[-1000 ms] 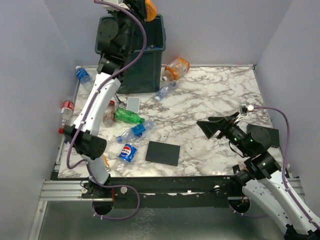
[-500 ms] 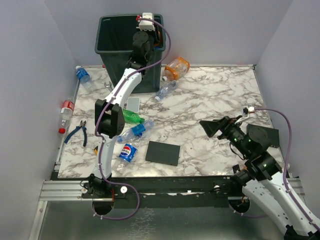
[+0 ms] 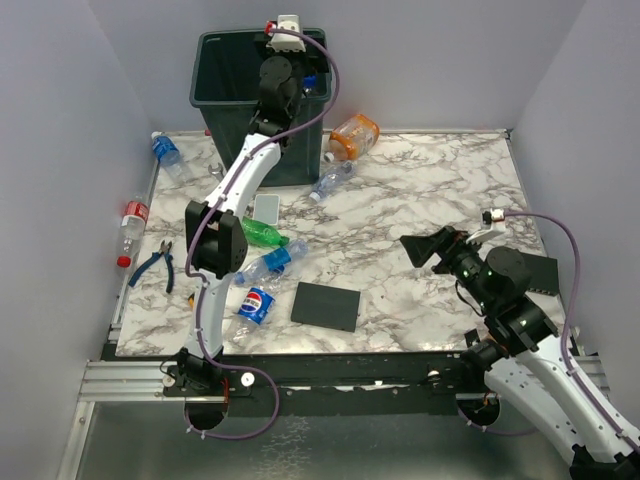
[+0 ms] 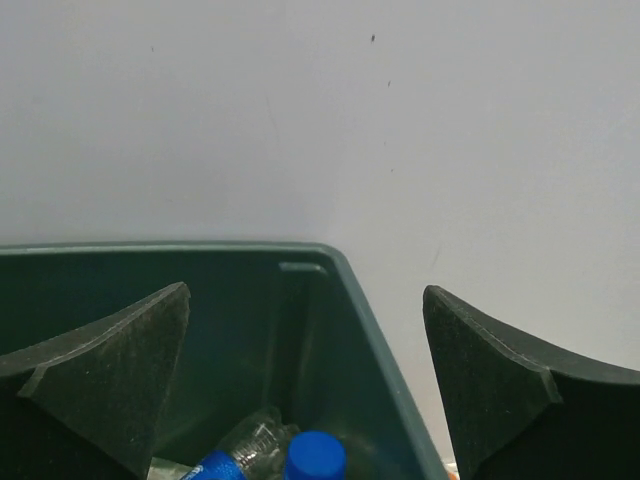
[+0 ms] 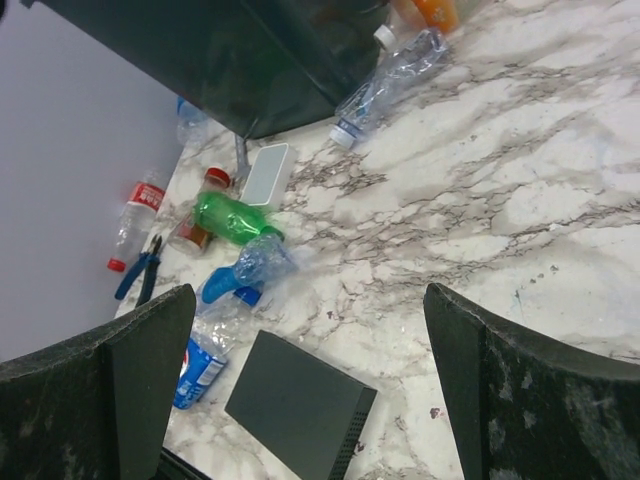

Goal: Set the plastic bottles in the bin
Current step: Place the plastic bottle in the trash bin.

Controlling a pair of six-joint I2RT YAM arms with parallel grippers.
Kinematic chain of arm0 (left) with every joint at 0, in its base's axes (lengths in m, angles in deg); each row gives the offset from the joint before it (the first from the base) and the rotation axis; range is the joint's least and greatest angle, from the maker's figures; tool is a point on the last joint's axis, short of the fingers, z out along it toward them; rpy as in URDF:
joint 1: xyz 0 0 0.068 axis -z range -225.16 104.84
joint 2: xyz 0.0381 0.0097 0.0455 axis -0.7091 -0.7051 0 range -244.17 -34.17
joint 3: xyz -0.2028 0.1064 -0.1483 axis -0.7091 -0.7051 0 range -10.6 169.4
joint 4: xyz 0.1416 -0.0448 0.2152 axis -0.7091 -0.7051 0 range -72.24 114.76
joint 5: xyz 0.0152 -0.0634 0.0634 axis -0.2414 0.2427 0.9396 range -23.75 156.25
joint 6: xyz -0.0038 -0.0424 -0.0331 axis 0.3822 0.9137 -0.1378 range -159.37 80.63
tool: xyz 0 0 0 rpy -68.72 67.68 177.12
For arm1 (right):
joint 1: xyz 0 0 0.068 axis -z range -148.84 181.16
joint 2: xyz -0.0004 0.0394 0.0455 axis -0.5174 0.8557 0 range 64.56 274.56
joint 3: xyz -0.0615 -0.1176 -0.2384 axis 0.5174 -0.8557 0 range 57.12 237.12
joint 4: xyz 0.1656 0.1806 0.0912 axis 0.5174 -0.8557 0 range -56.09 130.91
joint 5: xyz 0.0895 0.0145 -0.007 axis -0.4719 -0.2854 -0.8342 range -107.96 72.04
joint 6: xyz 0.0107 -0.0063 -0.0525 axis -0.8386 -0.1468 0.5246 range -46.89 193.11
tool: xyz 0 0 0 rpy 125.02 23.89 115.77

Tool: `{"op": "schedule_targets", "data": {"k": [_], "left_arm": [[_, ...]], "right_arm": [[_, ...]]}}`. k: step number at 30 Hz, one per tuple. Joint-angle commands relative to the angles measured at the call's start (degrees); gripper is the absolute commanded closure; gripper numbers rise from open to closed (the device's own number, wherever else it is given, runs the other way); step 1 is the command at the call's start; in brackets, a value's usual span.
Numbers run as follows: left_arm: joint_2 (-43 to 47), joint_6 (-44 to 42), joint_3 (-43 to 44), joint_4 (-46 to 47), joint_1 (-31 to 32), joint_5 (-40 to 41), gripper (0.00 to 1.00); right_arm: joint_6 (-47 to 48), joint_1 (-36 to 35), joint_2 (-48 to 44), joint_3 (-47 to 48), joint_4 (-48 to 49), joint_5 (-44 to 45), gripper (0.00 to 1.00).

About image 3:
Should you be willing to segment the clear crushed water bottle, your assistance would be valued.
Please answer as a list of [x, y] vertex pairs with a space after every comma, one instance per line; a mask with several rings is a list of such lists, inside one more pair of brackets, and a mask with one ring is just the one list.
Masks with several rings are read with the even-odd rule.
[[355, 175], [355, 165], [351, 161], [345, 161], [334, 165], [319, 178], [309, 193], [309, 198], [316, 203], [327, 198], [337, 187], [351, 179]]

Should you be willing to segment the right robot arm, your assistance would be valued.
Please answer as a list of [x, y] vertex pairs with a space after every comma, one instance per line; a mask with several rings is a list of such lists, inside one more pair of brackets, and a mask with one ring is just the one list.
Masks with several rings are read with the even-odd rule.
[[438, 256], [433, 272], [454, 276], [481, 309], [490, 337], [461, 355], [467, 389], [487, 387], [515, 407], [567, 462], [571, 478], [638, 478], [638, 428], [585, 374], [528, 296], [531, 273], [519, 251], [500, 246], [481, 257], [479, 245], [451, 226], [400, 242], [416, 268]]

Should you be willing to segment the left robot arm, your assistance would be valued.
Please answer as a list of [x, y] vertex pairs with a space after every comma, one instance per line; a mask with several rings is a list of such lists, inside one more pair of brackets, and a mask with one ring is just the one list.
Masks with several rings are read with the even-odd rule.
[[176, 362], [178, 373], [202, 395], [218, 388], [226, 368], [216, 358], [223, 348], [228, 289], [248, 250], [241, 217], [292, 136], [323, 118], [299, 119], [305, 77], [338, 71], [326, 47], [309, 35], [272, 27], [262, 36], [267, 57], [260, 67], [258, 101], [240, 153], [212, 193], [202, 202], [190, 202], [185, 211], [185, 273], [199, 279], [200, 285], [190, 332]]

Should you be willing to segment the blue label water bottle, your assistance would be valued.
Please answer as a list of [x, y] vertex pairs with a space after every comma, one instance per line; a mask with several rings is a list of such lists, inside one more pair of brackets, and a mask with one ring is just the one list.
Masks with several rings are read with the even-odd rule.
[[310, 75], [303, 78], [303, 93], [306, 97], [317, 93], [317, 76]]

